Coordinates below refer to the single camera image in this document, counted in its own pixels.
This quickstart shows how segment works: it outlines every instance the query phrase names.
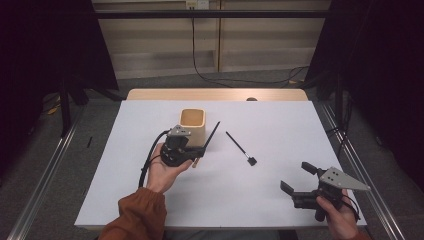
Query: human hand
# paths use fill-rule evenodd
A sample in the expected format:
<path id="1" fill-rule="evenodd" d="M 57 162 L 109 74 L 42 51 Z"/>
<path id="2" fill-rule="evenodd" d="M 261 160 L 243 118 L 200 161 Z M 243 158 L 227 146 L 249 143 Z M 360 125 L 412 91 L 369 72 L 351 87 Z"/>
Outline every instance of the human hand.
<path id="1" fill-rule="evenodd" d="M 347 196 L 346 189 L 343 189 L 343 195 Z M 318 196 L 317 203 L 327 212 L 327 223 L 330 233 L 334 239 L 350 239 L 358 234 L 355 215 L 352 210 L 345 205 L 337 210 L 333 204 L 327 199 Z M 347 197 L 342 199 L 348 204 L 351 204 Z"/>
<path id="2" fill-rule="evenodd" d="M 164 193 L 171 188 L 177 176 L 187 170 L 193 163 L 188 160 L 178 167 L 169 167 L 160 157 L 160 149 L 163 143 L 156 145 L 152 154 L 152 159 L 149 167 L 149 176 L 147 178 L 146 188 L 153 192 Z"/>

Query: white tabletop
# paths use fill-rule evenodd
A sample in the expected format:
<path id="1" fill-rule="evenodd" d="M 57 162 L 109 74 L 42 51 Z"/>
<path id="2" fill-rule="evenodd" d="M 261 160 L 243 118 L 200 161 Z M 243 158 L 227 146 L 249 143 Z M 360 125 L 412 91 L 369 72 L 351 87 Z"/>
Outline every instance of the white tabletop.
<path id="1" fill-rule="evenodd" d="M 178 124 L 185 108 L 206 111 L 207 136 L 221 124 L 197 167 L 178 176 L 165 193 L 168 229 L 326 225 L 314 219 L 314 210 L 294 208 L 279 187 L 283 180 L 295 191 L 317 188 L 317 177 L 301 168 L 303 161 L 341 169 L 312 102 L 133 100 L 122 102 L 76 226 L 98 229 L 118 217 L 117 202 L 137 189 L 153 141 Z M 255 166 L 225 131 L 256 158 Z"/>

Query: cardboard cup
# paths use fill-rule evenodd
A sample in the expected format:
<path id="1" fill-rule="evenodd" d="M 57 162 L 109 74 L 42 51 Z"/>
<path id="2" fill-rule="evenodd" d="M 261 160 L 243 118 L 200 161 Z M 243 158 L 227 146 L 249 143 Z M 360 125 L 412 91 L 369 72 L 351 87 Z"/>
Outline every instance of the cardboard cup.
<path id="1" fill-rule="evenodd" d="M 183 109 L 180 125 L 191 135 L 187 147 L 202 147 L 206 141 L 206 113 L 203 109 Z"/>

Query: orange sleeve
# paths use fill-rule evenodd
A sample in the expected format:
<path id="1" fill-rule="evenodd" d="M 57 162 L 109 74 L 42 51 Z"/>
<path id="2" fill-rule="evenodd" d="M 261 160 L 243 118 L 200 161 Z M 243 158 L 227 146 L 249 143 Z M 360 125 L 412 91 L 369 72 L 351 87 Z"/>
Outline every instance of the orange sleeve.
<path id="1" fill-rule="evenodd" d="M 146 188 L 118 202 L 119 217 L 107 224 L 99 240 L 158 239 L 164 232 L 165 196 Z"/>

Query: black stylus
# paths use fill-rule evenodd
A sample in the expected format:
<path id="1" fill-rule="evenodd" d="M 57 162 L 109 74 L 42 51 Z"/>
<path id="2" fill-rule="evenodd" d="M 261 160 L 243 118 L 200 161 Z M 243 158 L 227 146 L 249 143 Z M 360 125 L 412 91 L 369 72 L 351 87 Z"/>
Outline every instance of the black stylus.
<path id="1" fill-rule="evenodd" d="M 241 146 L 236 142 L 236 140 L 234 140 L 233 137 L 231 137 L 231 135 L 228 132 L 225 132 L 230 138 L 231 140 L 233 140 L 233 142 L 237 145 L 237 147 L 240 148 L 240 150 L 244 153 L 244 155 L 246 155 L 247 157 L 247 161 L 250 163 L 251 166 L 256 164 L 256 159 L 254 157 L 249 156 L 249 154 L 246 153 L 246 151 L 243 150 L 243 148 L 241 148 Z"/>

